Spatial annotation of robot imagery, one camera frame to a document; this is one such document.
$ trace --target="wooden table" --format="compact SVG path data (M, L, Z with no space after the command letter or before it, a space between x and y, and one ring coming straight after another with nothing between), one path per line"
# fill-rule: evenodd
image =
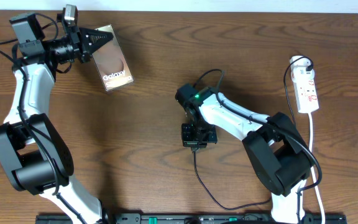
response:
M0 11L0 40L14 37L9 18L19 13ZM357 14L80 11L80 26L107 24L116 30L135 84L106 94L93 62L76 62L57 77L50 119L70 148L77 178L111 210L225 213L200 186L190 149L181 145L186 118L176 90L221 68L227 71L221 91L232 101L258 113L289 114L283 72L292 55L304 54L316 71L314 154L324 173L319 186L324 207L358 223ZM53 32L45 31L47 37ZM211 74L203 84L217 80ZM15 84L11 63L0 55L0 124ZM296 113L296 119L307 141L307 115ZM269 192L241 142L222 129L218 138L198 156L200 176L213 195L228 207L266 200ZM304 208L319 213L314 190L305 193ZM0 166L0 223L33 223L37 214L60 212L48 200L15 191Z

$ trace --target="white wall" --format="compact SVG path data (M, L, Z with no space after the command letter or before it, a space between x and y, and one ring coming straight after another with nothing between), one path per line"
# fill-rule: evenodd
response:
M0 0L0 9L358 13L358 0Z

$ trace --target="white power strip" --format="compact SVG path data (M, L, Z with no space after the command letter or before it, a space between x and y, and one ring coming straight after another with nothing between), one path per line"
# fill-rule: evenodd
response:
M290 63L302 56L294 56ZM302 58L291 65L291 79L295 89L296 105L299 113L311 113L319 108L316 86L314 85L314 70L306 71L311 62Z

